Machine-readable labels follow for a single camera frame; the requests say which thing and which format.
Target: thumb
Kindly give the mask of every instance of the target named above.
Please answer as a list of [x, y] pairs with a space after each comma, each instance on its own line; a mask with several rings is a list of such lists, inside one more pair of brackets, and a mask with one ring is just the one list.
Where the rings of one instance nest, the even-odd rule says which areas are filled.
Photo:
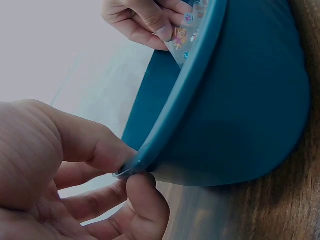
[[169, 19], [153, 0], [130, 0], [128, 8], [135, 11], [144, 24], [162, 41], [169, 42], [173, 29]]

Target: bowl rim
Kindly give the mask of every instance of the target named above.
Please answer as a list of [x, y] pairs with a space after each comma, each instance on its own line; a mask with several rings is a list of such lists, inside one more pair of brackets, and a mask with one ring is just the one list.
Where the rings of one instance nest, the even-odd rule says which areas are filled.
[[148, 137], [136, 156], [113, 174], [118, 179], [144, 172], [174, 134], [205, 74], [217, 45], [228, 0], [211, 0], [199, 28], [192, 53], [184, 64], [171, 93]]

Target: wooden table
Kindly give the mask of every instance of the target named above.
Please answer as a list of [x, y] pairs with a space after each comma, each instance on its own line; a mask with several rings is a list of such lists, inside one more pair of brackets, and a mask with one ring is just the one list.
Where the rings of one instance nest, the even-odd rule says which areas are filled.
[[320, 0], [290, 0], [312, 88], [295, 152], [271, 174], [212, 188], [158, 183], [171, 208], [165, 240], [320, 239]]

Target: blue plastic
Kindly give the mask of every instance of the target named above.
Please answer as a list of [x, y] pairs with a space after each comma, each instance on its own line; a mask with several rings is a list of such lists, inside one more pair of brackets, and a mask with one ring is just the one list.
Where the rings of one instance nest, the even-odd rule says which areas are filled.
[[307, 121], [304, 53], [285, 0], [211, 0], [181, 72], [155, 52], [123, 141], [137, 156], [117, 174], [216, 186], [277, 167]]

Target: cartoon sticker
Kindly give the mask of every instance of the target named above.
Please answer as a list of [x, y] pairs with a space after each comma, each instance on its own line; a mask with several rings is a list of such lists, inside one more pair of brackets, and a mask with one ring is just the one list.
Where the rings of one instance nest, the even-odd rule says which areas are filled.
[[198, 30], [197, 32], [194, 32], [192, 37], [190, 38], [190, 41], [193, 43], [196, 39], [197, 39], [197, 35], [198, 35]]
[[187, 61], [189, 58], [189, 52], [185, 51], [183, 57], [184, 57], [184, 60]]
[[183, 45], [186, 44], [187, 41], [187, 30], [182, 27], [176, 27], [174, 29], [174, 35], [173, 35], [173, 46], [175, 47], [175, 50], [178, 51], [179, 49], [182, 49]]
[[186, 13], [184, 15], [184, 21], [186, 24], [191, 24], [194, 21], [194, 15], [192, 13]]
[[206, 7], [208, 6], [208, 2], [206, 0], [196, 1], [193, 5], [195, 12], [197, 13], [196, 16], [199, 19], [202, 19], [206, 13]]

